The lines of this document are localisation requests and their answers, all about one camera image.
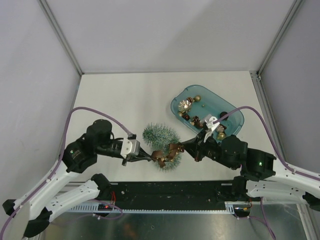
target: white wall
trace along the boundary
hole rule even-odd
[[[293,0],[48,0],[89,72],[257,70]]]
[[[0,23],[2,204],[52,166],[80,77],[36,0],[2,0]]]
[[[262,74],[287,160],[320,173],[320,1],[307,0]],[[320,224],[320,212],[316,213]]]

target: plastic tray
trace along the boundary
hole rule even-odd
[[[201,101],[194,102],[192,104],[191,110],[187,113],[190,116],[190,120],[185,120],[179,115],[178,104],[182,100],[186,100],[188,97],[194,98],[196,95],[201,96]],[[221,112],[230,112],[236,107],[208,90],[201,85],[191,85],[186,87],[183,92],[181,92],[177,97],[175,97],[171,102],[171,111],[179,119],[180,122],[188,126],[195,133],[199,133],[201,129],[196,128],[191,125],[193,116],[198,116],[199,119],[203,119],[208,114],[220,118]],[[241,111],[236,111],[234,114],[229,116],[227,120],[222,120],[221,124],[226,126],[225,134],[227,136],[237,135],[244,125],[245,118]],[[213,137],[217,140],[217,132],[214,131]]]

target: gray floor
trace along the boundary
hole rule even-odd
[[[277,240],[306,240],[296,205],[266,205]],[[81,213],[64,213],[62,224]],[[254,204],[251,216],[262,217]],[[117,220],[87,216],[61,227],[50,225],[43,240],[272,240],[268,229],[254,219],[237,220],[228,214],[124,214]]]

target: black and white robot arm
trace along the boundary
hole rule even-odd
[[[311,208],[320,211],[318,173],[289,165],[296,171],[314,176],[315,179],[295,174],[272,154],[248,148],[248,144],[240,141],[235,135],[228,136],[221,143],[217,143],[212,137],[219,125],[216,121],[217,119],[213,116],[206,117],[203,120],[204,129],[195,138],[178,145],[179,149],[188,152],[196,162],[208,157],[227,168],[241,169],[241,176],[233,179],[232,190],[229,188],[225,190],[232,192],[227,192],[228,196],[232,196],[230,201],[239,200],[237,196],[244,196],[242,199],[268,197],[271,200],[308,203]],[[159,156],[149,155],[140,147],[135,136],[114,138],[112,124],[108,120],[95,121],[87,128],[85,134],[65,148],[62,162],[51,180],[48,176],[56,167],[57,161],[32,190],[19,199],[8,199],[2,205],[5,212],[11,215],[30,193],[46,181],[45,185],[29,200],[30,214],[25,237],[33,237],[41,233],[56,217],[82,202],[92,199],[106,200],[110,197],[112,185],[101,173],[95,174],[76,189],[57,195],[67,183],[95,164],[97,155],[122,159],[124,166],[127,162],[159,161]]]

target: white table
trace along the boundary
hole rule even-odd
[[[89,107],[111,115],[124,124],[146,150],[142,132],[148,123],[165,123],[175,129],[182,141],[191,139],[195,133],[182,124],[170,110],[170,103],[185,87],[198,84],[224,98],[236,107],[248,105],[261,108],[248,71],[213,72],[161,72],[83,75],[74,107]],[[248,142],[250,148],[273,153],[267,134],[250,110],[243,110],[244,125],[238,138]],[[76,111],[67,133],[67,144],[75,141],[99,115],[85,110]],[[126,137],[125,132],[112,123],[116,138]],[[147,161],[128,162],[99,156],[95,165],[89,167],[76,181],[84,182],[95,173],[103,173],[110,181],[201,181],[231,180],[239,170],[231,170],[208,158],[195,162],[186,152],[180,166],[171,172],[163,172]]]

